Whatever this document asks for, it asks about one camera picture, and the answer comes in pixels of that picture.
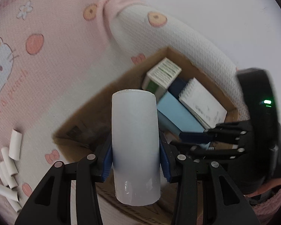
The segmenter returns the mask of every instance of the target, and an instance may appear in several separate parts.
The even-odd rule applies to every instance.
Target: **green and white box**
[[[180,67],[168,58],[164,58],[147,72],[142,84],[142,89],[153,93],[156,97],[156,101],[158,101],[180,72]]]

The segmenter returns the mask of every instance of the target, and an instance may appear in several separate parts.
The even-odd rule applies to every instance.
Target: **human hand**
[[[250,198],[256,195],[260,195],[265,193],[266,191],[275,188],[276,186],[281,185],[281,178],[273,178],[267,183],[261,185],[254,193],[246,195],[246,197]]]

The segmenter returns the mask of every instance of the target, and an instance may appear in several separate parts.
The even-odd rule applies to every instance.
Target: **spiral notebook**
[[[196,78],[189,80],[180,93],[179,101],[205,128],[214,128],[225,120],[225,108]]]

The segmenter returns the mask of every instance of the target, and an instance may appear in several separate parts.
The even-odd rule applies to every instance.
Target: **light blue box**
[[[169,92],[166,92],[157,104],[158,124],[161,130],[169,130],[179,136],[181,132],[203,132],[204,127]]]

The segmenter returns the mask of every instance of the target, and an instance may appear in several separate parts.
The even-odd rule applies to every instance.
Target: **small white cylinder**
[[[14,129],[11,132],[9,157],[16,161],[20,160],[20,150],[22,143],[22,134]]]
[[[117,199],[131,206],[153,204],[160,198],[155,95],[141,90],[114,93],[111,129]]]
[[[5,162],[5,165],[6,165],[6,168],[7,168],[7,171],[8,171],[8,174],[10,176],[12,175],[15,175],[18,173],[18,170],[16,168],[16,165],[15,163],[13,162],[13,159],[11,159],[8,155],[9,151],[8,151],[8,147],[3,147],[1,149],[1,153],[2,153],[2,156],[3,156],[3,160]]]
[[[2,168],[0,167],[0,179],[1,179],[1,182],[4,186],[8,186],[8,182],[5,178],[5,175],[3,174],[2,172]]]
[[[18,192],[0,184],[0,195],[19,202]]]
[[[8,174],[8,171],[7,171],[7,168],[6,168],[6,165],[5,165],[5,162],[0,162],[0,167],[1,167],[1,170],[3,172],[3,175],[8,183],[8,186],[13,189],[15,187],[18,187],[18,184],[15,180],[15,178],[13,176],[10,176]]]
[[[14,200],[11,200],[11,199],[9,199],[9,198],[6,198],[6,199],[7,199],[7,201],[9,202],[9,204],[11,205],[11,207],[12,207],[16,212],[19,212],[19,211],[22,209],[18,202],[14,201]]]

